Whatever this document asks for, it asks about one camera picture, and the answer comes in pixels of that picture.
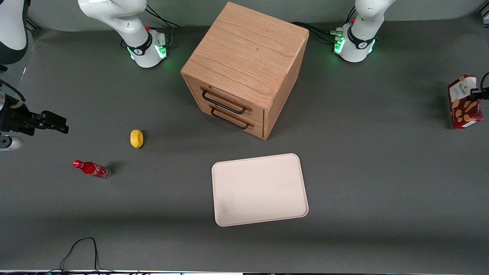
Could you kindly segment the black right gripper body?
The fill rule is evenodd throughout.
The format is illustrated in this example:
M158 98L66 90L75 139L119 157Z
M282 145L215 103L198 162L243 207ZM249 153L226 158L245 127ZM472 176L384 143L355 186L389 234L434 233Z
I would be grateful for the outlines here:
M19 103L19 101L6 100L3 104L0 116L0 130L2 132L16 132L34 136L34 117L37 114L31 112L26 105L22 105L19 108L11 108L16 103Z

